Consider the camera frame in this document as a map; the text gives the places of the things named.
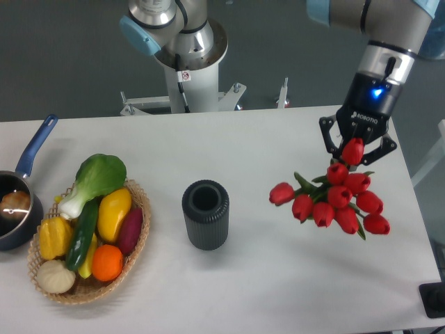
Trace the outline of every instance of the black cylindrical vase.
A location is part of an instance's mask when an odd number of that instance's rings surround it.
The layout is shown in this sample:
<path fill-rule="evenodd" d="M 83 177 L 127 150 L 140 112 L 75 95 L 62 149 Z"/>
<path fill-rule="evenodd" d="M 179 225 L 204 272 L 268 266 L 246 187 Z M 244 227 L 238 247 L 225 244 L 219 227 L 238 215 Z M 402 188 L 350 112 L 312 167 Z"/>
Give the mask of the black cylindrical vase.
<path fill-rule="evenodd" d="M 229 233 L 229 195 L 211 180 L 190 185 L 182 196 L 182 210 L 191 243 L 202 250 L 220 247 Z"/>

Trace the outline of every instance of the fake vegetable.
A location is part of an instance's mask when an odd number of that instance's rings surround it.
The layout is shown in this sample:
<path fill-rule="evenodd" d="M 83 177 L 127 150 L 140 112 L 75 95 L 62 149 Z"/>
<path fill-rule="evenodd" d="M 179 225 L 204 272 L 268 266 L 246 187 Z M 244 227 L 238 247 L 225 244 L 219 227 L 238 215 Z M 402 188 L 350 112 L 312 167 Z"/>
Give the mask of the fake vegetable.
<path fill-rule="evenodd" d="M 76 271 L 85 261 L 95 232 L 99 205 L 97 200 L 90 200 L 83 207 L 77 220 L 77 226 L 71 239 L 67 254 L 67 268 Z"/>
<path fill-rule="evenodd" d="M 114 155 L 94 154 L 86 159 L 76 174 L 74 188 L 58 205 L 60 215 L 77 218 L 85 203 L 97 196 L 106 196 L 124 186 L 127 168 Z"/>
<path fill-rule="evenodd" d="M 136 247 L 142 230 L 143 212 L 137 207 L 131 210 L 120 228 L 117 246 L 124 255 L 130 254 Z"/>
<path fill-rule="evenodd" d="M 65 255 L 72 238 L 72 227 L 62 217 L 45 219 L 40 226 L 40 254 L 45 260 Z"/>
<path fill-rule="evenodd" d="M 131 209 L 131 194 L 122 188 L 105 196 L 100 202 L 97 230 L 102 239 L 109 244 L 118 240 L 120 227 Z"/>
<path fill-rule="evenodd" d="M 102 282 L 114 280 L 122 272 L 124 258 L 118 247 L 100 246 L 92 257 L 92 274 Z"/>
<path fill-rule="evenodd" d="M 40 266 L 36 280 L 44 291 L 62 294 L 74 285 L 76 274 L 66 268 L 64 261 L 51 260 Z"/>
<path fill-rule="evenodd" d="M 79 267 L 79 275 L 82 278 L 88 278 L 92 274 L 92 257 L 95 254 L 95 251 L 97 249 L 97 237 L 96 234 L 92 235 L 90 247 L 88 249 L 88 252 L 86 253 L 86 259 L 83 261 L 83 264 Z"/>

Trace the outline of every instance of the white table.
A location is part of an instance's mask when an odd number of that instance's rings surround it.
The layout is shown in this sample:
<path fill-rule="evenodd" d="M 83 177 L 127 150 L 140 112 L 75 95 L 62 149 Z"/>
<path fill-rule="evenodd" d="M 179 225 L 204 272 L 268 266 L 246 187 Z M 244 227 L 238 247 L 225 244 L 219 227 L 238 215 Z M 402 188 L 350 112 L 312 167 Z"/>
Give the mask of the white table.
<path fill-rule="evenodd" d="M 388 236 L 357 235 L 308 221 L 269 191 L 293 172 L 325 173 L 318 119 L 335 106 L 224 113 L 59 120 L 29 179 L 45 210 L 80 163 L 119 156 L 147 192 L 152 227 L 133 270 L 107 298 L 68 307 L 29 281 L 28 245 L 0 253 L 1 332 L 362 333 L 433 327 L 418 286 L 438 282 L 410 176 L 397 149 L 375 162 L 371 190 L 386 203 Z M 13 170 L 40 121 L 0 124 L 0 169 Z M 394 127 L 391 136 L 396 140 Z M 188 240 L 181 197 L 196 180 L 230 197 L 229 237 L 217 250 Z"/>

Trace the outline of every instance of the robotiq logo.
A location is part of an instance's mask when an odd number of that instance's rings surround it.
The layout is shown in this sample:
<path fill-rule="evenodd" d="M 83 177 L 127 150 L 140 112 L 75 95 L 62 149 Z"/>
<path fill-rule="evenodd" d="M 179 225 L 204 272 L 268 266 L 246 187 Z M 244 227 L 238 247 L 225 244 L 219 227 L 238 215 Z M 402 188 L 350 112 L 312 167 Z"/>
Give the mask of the robotiq logo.
<path fill-rule="evenodd" d="M 356 111 L 354 111 L 353 114 L 350 117 L 351 118 L 358 118 L 359 120 L 365 120 L 367 122 L 371 122 L 371 123 L 374 123 L 374 124 L 378 123 L 378 120 L 376 118 L 372 118 L 372 117 L 369 117 L 369 116 L 362 115 L 361 113 L 358 113 Z"/>

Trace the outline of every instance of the blue saucepan handle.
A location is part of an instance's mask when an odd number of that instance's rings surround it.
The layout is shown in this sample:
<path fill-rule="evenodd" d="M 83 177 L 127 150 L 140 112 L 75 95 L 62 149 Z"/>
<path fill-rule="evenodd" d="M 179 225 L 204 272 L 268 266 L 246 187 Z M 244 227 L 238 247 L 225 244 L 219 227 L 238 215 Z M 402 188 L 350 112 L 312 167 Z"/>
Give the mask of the blue saucepan handle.
<path fill-rule="evenodd" d="M 40 125 L 39 130 L 37 130 L 34 137 L 29 142 L 28 146 L 26 146 L 25 151 L 23 151 L 19 163 L 17 164 L 17 167 L 15 169 L 16 173 L 20 174 L 22 177 L 28 177 L 29 175 L 31 175 L 35 155 L 37 154 L 44 141 L 47 139 L 49 133 L 52 131 L 57 121 L 58 117 L 51 114 L 47 117 L 46 120 L 44 120 L 43 124 Z"/>

